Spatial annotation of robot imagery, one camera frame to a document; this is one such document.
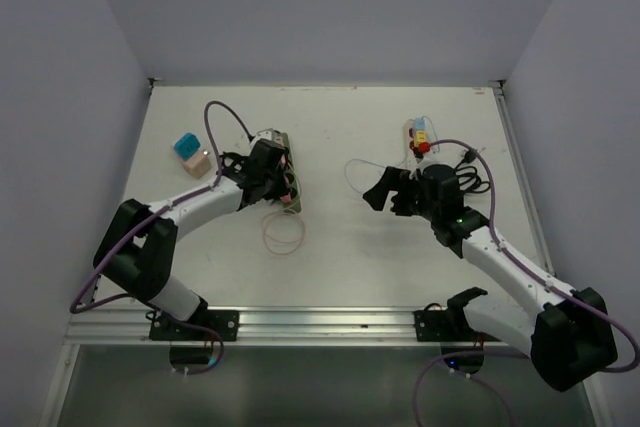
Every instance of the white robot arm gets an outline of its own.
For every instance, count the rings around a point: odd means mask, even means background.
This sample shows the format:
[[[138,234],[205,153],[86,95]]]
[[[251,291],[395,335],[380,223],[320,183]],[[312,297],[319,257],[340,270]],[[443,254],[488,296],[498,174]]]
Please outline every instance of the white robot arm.
[[[100,247],[94,266],[135,226],[154,217],[137,236],[124,244],[102,270],[102,274],[135,299],[149,304],[178,321],[210,326],[207,302],[171,275],[176,243],[193,230],[225,214],[255,202],[289,197],[285,176],[288,152],[264,138],[251,144],[243,156],[225,153],[217,182],[204,184],[167,200],[145,205],[130,199],[120,205]]]
[[[415,312],[419,323],[435,320],[433,329],[447,331],[450,338],[482,332],[502,340],[529,356],[541,377],[559,391],[615,362],[611,325],[570,301],[606,314],[602,297],[590,288],[576,291],[518,252],[490,219],[464,205],[452,167],[433,162],[422,162],[414,172],[387,167],[363,198],[381,211],[392,191],[392,212],[429,220],[442,245],[483,270],[518,303],[475,287],[449,299],[445,311]]]

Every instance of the wire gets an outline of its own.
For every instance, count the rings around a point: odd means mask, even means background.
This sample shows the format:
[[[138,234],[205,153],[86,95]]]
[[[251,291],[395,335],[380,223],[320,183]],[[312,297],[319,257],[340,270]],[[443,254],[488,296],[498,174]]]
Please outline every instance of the wire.
[[[438,357],[432,359],[422,369],[422,371],[418,375],[418,378],[413,384],[413,390],[411,392],[411,405],[413,408],[413,416],[415,418],[416,425],[418,425],[419,427],[424,427],[424,424],[420,420],[420,410],[418,408],[418,392],[420,390],[420,384],[422,383],[422,380],[424,379],[425,375],[427,375],[427,372],[429,372],[434,365],[436,365],[438,362],[443,360],[457,358],[457,357],[477,357],[479,355],[488,356],[488,357],[509,357],[509,358],[516,358],[516,359],[527,358],[525,355],[516,353],[516,352],[484,352],[479,350],[463,350],[461,352],[452,352],[450,354],[439,355]],[[513,413],[513,410],[511,409],[511,406],[507,402],[507,399],[504,397],[504,395],[501,394],[495,387],[493,387],[491,384],[489,384],[485,380],[479,379],[475,376],[469,376],[468,378],[486,387],[487,389],[491,390],[498,397],[498,399],[500,399],[500,402],[502,402],[502,405],[504,405],[505,409],[507,410],[507,414],[509,415],[509,425],[515,426],[516,417]]]
[[[264,244],[265,248],[274,255],[293,254],[296,250],[298,250],[302,246],[307,234],[307,226],[304,220],[302,219],[302,216],[300,216],[300,214],[293,209],[293,207],[295,207],[300,203],[300,199],[302,197],[302,184],[300,182],[300,177],[298,177],[298,175],[294,172],[291,164],[289,164],[289,172],[291,173],[293,178],[298,181],[298,195],[296,195],[296,199],[291,204],[284,207],[283,209],[277,210],[276,212],[271,212],[270,214],[267,214],[262,218],[262,243]],[[273,224],[273,222],[276,219],[283,216],[286,216],[288,218],[293,218],[296,220],[296,222],[298,222],[298,225],[300,226],[300,235],[298,238],[292,239],[292,240],[282,240],[269,234],[269,226]],[[279,252],[277,250],[272,249],[269,246],[269,242],[267,239],[282,245],[292,245],[292,244],[295,244],[295,245],[290,250],[287,250],[285,252]]]
[[[244,123],[244,121],[240,118],[240,116],[236,113],[235,110],[233,110],[224,102],[221,102],[219,100],[212,100],[208,102],[207,105],[204,106],[204,125],[207,129],[207,135],[209,136],[209,141],[211,142],[212,146],[215,145],[215,142],[213,140],[213,135],[211,134],[211,127],[209,126],[209,109],[211,108],[212,105],[217,105],[219,107],[222,107],[231,115],[233,115],[233,117],[238,121],[238,124],[240,124],[240,127],[242,127],[242,130],[244,130],[244,133],[247,134],[247,138],[249,139],[249,142],[253,140],[253,137],[254,137],[253,134],[249,132],[249,129],[247,128],[247,124]]]
[[[344,180],[347,181],[347,184],[349,184],[349,187],[351,187],[351,189],[353,189],[354,192],[357,192],[358,194],[362,195],[362,194],[364,194],[364,192],[361,192],[358,189],[356,189],[354,187],[354,185],[351,183],[351,181],[349,180],[349,176],[347,175],[347,170],[349,168],[349,165],[352,164],[353,162],[360,162],[362,164],[372,165],[374,167],[379,167],[381,169],[384,169],[385,166],[381,165],[381,164],[376,164],[375,162],[371,162],[371,161],[365,160],[365,159],[351,159],[351,160],[347,161],[346,164],[344,164],[344,167],[342,169],[342,173],[344,175]]]
[[[470,155],[473,151],[465,152],[462,160],[453,168],[460,183],[460,189],[466,194],[484,194],[489,192],[491,184],[486,180],[482,180],[478,174],[478,169],[473,165],[469,165],[476,159],[475,154]]]
[[[487,163],[487,161],[484,159],[484,157],[482,157],[482,155],[476,149],[471,147],[469,144],[467,144],[465,142],[462,142],[461,140],[455,140],[455,139],[439,140],[438,144],[456,144],[456,145],[460,145],[460,146],[464,147],[465,149],[468,149],[468,150],[470,150],[472,152],[475,152],[475,155],[476,155],[477,159],[480,161],[480,163],[482,164],[482,167],[484,168],[485,172],[487,173],[487,179],[488,179],[488,182],[489,182],[489,185],[490,185],[491,203],[490,203],[490,208],[489,208],[489,232],[490,232],[491,238],[493,239],[495,244],[496,245],[500,245],[501,241],[500,241],[500,239],[498,237],[498,233],[497,233],[496,227],[495,227],[496,187],[495,187],[495,183],[494,183],[494,179],[493,179],[493,174],[491,173],[491,169],[489,168],[489,164]],[[557,287],[554,287],[553,285],[547,285],[547,282],[545,281],[545,279],[543,279],[538,274],[536,274],[531,269],[529,269],[508,248],[502,247],[500,250],[516,267],[518,267],[520,270],[522,270],[525,274],[527,274],[529,277],[531,277],[537,283],[539,283],[540,285],[544,286],[545,288],[547,288],[549,291],[553,292],[554,294],[559,295],[563,299],[571,302],[572,304],[577,305],[578,307],[581,307],[582,309],[590,312],[591,314],[593,314],[596,317],[598,317],[599,319],[607,322],[608,324],[611,324],[616,329],[618,329],[618,331],[620,333],[622,333],[622,335],[624,335],[627,338],[627,340],[631,344],[631,347],[633,348],[633,360],[631,360],[631,362],[629,362],[626,365],[616,366],[616,367],[606,367],[606,368],[602,369],[602,372],[609,372],[609,373],[629,372],[629,371],[635,369],[636,367],[638,367],[638,365],[640,365],[640,346],[638,345],[638,341],[635,339],[635,337],[633,336],[631,331],[628,330],[624,325],[622,325],[616,319],[610,317],[608,314],[605,314],[604,312],[602,312],[602,311],[600,311],[600,310],[598,310],[598,309],[586,304],[585,302],[583,302],[583,301],[581,301],[579,299],[576,299],[575,297],[563,292],[562,290],[558,289]]]
[[[118,251],[122,247],[124,247],[124,245],[127,242],[129,242],[131,239],[133,239],[133,237],[138,232],[140,232],[142,229],[144,229],[147,225],[151,224],[154,220],[156,220],[158,217],[160,217],[162,214],[164,214],[168,210],[169,210],[169,206],[164,206],[160,210],[158,210],[157,212],[154,212],[153,214],[151,214],[149,217],[147,217],[145,220],[143,220],[138,225],[136,225],[133,229],[131,229],[129,232],[127,232],[118,241],[118,243],[116,243],[116,245],[113,246],[113,248],[109,252],[107,252],[107,255],[105,255],[102,258],[102,260],[98,263],[96,268],[91,273],[91,276],[89,276],[89,279],[80,288],[80,291],[78,292],[78,294],[75,296],[75,298],[71,302],[71,306],[69,307],[69,312],[71,312],[72,314],[80,314],[82,312],[87,312],[89,310],[95,309],[96,307],[100,307],[102,305],[105,305],[105,304],[107,304],[109,302],[113,302],[114,300],[130,297],[129,294],[118,294],[118,295],[113,295],[111,297],[103,299],[103,300],[101,300],[99,302],[93,302],[93,303],[90,303],[90,304],[87,304],[87,305],[84,305],[84,306],[80,305],[81,302],[82,302],[82,298],[86,295],[86,293],[89,291],[91,286],[93,286],[93,284],[96,282],[96,280],[98,280],[98,277],[100,277],[100,275],[102,274],[102,271],[107,267],[109,262],[111,262],[111,260],[113,259],[113,257],[115,257],[115,255],[118,253]]]

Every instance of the purple cable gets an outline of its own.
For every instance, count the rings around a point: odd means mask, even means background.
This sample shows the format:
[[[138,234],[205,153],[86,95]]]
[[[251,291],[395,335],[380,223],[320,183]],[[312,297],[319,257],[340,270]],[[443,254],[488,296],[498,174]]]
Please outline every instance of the purple cable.
[[[431,368],[434,365],[436,365],[438,362],[442,360],[458,358],[458,357],[477,357],[479,355],[486,356],[486,357],[510,357],[510,358],[516,358],[516,359],[527,358],[523,354],[516,353],[516,352],[485,352],[481,350],[463,350],[461,352],[453,352],[451,354],[439,355],[435,359],[431,360],[431,362],[429,362],[420,372],[420,375],[418,376],[415,383],[413,384],[413,390],[411,394],[413,415],[416,421],[416,425],[418,425],[418,427],[424,427],[424,424],[420,420],[420,411],[418,409],[418,391],[420,390],[420,384],[422,383],[422,379],[424,379],[424,376],[427,374],[427,372],[429,372],[429,370],[431,370]],[[471,376],[470,379],[479,383],[480,385],[483,385],[484,387],[491,390],[494,394],[496,394],[498,399],[500,399],[500,402],[502,402],[502,404],[504,405],[505,409],[507,409],[507,413],[509,414],[509,425],[512,427],[515,426],[516,417],[513,413],[513,410],[509,406],[507,399],[504,397],[504,395],[502,395],[495,387],[493,387],[491,384],[489,384],[485,380],[476,378],[474,376]]]
[[[476,157],[478,158],[478,160],[480,161],[480,163],[484,167],[484,170],[487,173],[487,179],[488,179],[489,184],[491,186],[490,187],[491,207],[489,209],[489,231],[491,233],[491,238],[496,243],[496,245],[500,245],[500,239],[498,238],[498,233],[496,232],[496,227],[495,227],[496,188],[495,188],[495,183],[494,183],[494,180],[493,180],[493,174],[491,173],[491,169],[489,168],[489,164],[487,164],[487,161],[482,157],[482,155],[480,155],[480,153],[476,149],[474,149],[473,147],[471,147],[469,144],[467,144],[465,142],[462,142],[460,140],[454,140],[454,139],[444,139],[444,140],[438,140],[438,141],[432,143],[431,145],[439,145],[439,144],[456,144],[456,145],[460,145],[460,146],[464,147],[467,150],[471,150],[471,151],[476,153]],[[526,265],[524,265],[508,249],[503,247],[501,249],[501,251],[502,251],[502,253],[504,253],[504,255],[511,262],[513,262],[513,264],[516,267],[518,267],[520,270],[522,270],[525,274],[527,274],[533,280],[538,282],[540,285],[543,285],[543,286],[546,287],[544,279],[541,278],[539,275],[537,275],[535,272],[533,272],[531,269],[529,269]],[[622,365],[620,367],[606,367],[606,368],[602,369],[602,372],[609,372],[609,373],[629,372],[629,371],[635,369],[636,367],[638,367],[638,365],[640,365],[640,346],[638,345],[637,340],[635,339],[635,337],[633,336],[633,334],[631,333],[631,331],[629,329],[627,329],[620,322],[618,322],[614,318],[610,317],[609,315],[605,314],[604,312],[602,312],[602,311],[600,311],[600,310],[598,310],[598,309],[596,309],[594,307],[591,307],[590,305],[582,302],[579,299],[576,299],[575,297],[573,297],[573,296],[571,296],[569,294],[566,294],[565,292],[562,292],[557,287],[550,286],[549,290],[551,292],[553,292],[554,294],[559,295],[563,299],[568,300],[569,302],[577,305],[578,307],[581,307],[581,308],[585,309],[586,311],[588,311],[591,314],[595,315],[599,319],[604,320],[605,322],[613,325],[616,329],[618,329],[620,331],[620,333],[622,333],[622,335],[624,335],[629,340],[629,343],[633,347],[633,360],[631,362],[629,362],[627,365]]]
[[[201,189],[194,190],[193,192],[189,192],[188,194],[185,194],[181,197],[178,197],[176,200],[174,200],[173,205],[174,206],[180,205],[181,203],[186,202],[187,200],[190,200],[194,197],[197,197],[200,194],[203,194],[204,192],[207,192],[209,189],[210,187],[206,186],[206,187],[202,187]],[[120,249],[124,247],[131,239],[133,239],[138,232],[140,232],[142,229],[144,229],[147,225],[152,223],[158,217],[166,213],[168,210],[169,210],[169,206],[165,205],[164,207],[160,208],[157,212],[154,212],[153,214],[151,214],[149,217],[144,219],[142,222],[136,225],[133,229],[127,232],[125,236],[122,237],[109,252],[107,252],[107,255],[105,255],[104,258],[98,263],[98,265],[93,270],[93,273],[91,274],[89,279],[84,283],[84,285],[80,289],[80,292],[78,292],[78,295],[76,295],[75,299],[73,299],[73,302],[71,303],[71,307],[69,307],[69,312],[71,312],[72,314],[81,314],[82,312],[93,310],[96,307],[100,307],[102,305],[108,304],[109,302],[113,302],[114,300],[131,297],[129,294],[117,294],[117,295],[112,295],[111,297],[107,297],[106,299],[99,300],[98,302],[93,302],[91,304],[84,305],[82,307],[79,306],[82,298],[85,296],[87,291],[95,283],[95,281],[98,279],[100,274],[102,274],[102,271],[107,267],[107,265],[109,265],[109,262],[111,262],[111,260],[120,251]]]
[[[212,105],[217,105],[219,107],[222,107],[223,109],[226,109],[227,112],[233,115],[233,117],[238,121],[238,123],[240,124],[240,127],[242,127],[242,130],[244,130],[244,133],[247,134],[247,139],[249,139],[249,141],[253,139],[253,135],[251,135],[251,132],[249,132],[247,125],[242,121],[242,119],[236,113],[235,110],[233,110],[224,102],[220,102],[219,100],[212,100],[211,102],[207,103],[207,105],[204,106],[204,125],[207,128],[207,135],[209,136],[209,140],[211,141],[211,146],[215,145],[215,142],[213,141],[213,135],[211,135],[211,128],[209,127],[209,108]]]

